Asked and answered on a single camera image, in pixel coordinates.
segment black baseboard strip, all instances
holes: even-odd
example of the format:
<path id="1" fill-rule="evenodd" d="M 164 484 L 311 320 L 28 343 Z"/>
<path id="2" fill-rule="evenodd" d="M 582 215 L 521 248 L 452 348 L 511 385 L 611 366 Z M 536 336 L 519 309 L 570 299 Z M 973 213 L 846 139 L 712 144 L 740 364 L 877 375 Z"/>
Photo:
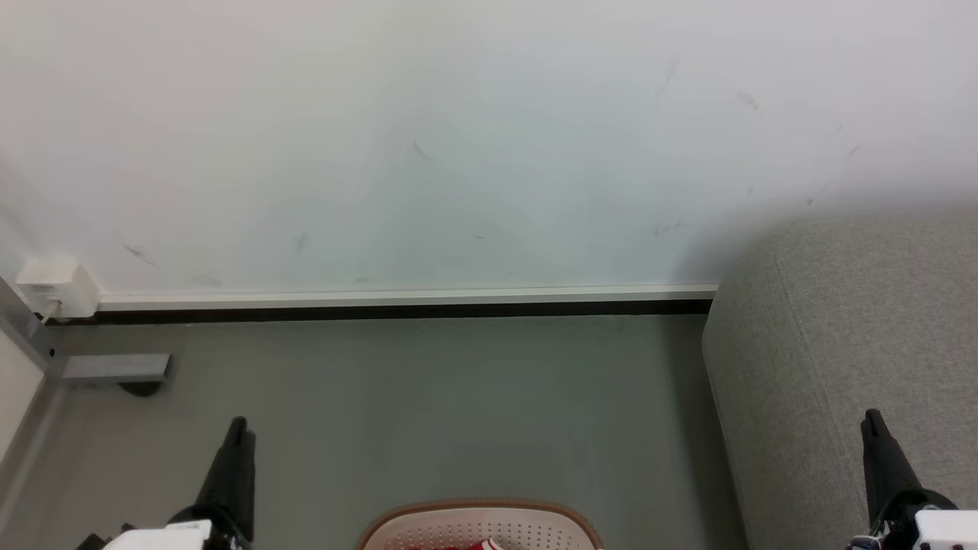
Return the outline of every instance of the black baseboard strip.
<path id="1" fill-rule="evenodd" d="M 449 305 L 363 305 L 253 309 L 99 311 L 86 319 L 48 321 L 48 326 L 167 325 L 338 319 L 431 319 L 458 317 L 540 317 L 557 315 L 677 315 L 710 311 L 711 299 L 574 301 L 557 303 L 475 303 Z"/>

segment black rubber foot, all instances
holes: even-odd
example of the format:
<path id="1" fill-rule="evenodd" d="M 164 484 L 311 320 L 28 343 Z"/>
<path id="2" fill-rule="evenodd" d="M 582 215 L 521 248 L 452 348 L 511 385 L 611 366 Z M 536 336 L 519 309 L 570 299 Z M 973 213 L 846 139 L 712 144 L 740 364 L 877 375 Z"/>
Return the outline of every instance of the black rubber foot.
<path id="1" fill-rule="evenodd" d="M 149 397 L 159 391 L 163 382 L 120 382 L 119 387 L 138 397 Z"/>

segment electrical outlet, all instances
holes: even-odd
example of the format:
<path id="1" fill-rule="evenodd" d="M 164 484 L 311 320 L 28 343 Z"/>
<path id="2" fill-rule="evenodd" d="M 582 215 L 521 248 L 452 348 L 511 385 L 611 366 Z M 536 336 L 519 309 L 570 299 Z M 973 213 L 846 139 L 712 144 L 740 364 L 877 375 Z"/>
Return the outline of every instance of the electrical outlet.
<path id="1" fill-rule="evenodd" d="M 102 294 L 88 271 L 71 257 L 31 258 L 17 286 L 34 311 L 52 317 L 91 317 Z"/>

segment pink basket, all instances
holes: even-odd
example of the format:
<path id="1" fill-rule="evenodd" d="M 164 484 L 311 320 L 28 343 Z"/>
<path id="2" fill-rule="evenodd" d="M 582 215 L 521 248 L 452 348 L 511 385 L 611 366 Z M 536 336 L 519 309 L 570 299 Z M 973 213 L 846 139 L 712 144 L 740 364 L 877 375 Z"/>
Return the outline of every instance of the pink basket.
<path id="1" fill-rule="evenodd" d="M 467 550 L 492 537 L 506 550 L 601 550 L 583 516 L 549 502 L 442 500 L 392 510 L 360 538 L 357 550 Z"/>

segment white baseboard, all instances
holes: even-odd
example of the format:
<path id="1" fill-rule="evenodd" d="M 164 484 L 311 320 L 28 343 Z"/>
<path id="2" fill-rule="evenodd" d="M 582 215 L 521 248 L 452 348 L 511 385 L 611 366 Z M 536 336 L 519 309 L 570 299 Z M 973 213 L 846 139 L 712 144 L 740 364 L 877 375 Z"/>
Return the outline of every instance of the white baseboard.
<path id="1" fill-rule="evenodd" d="M 254 309 L 272 307 L 356 307 L 365 305 L 468 305 L 475 303 L 553 303 L 711 299 L 717 285 L 636 285 L 468 291 L 389 291 L 347 293 L 103 295 L 100 311 L 172 309 Z"/>

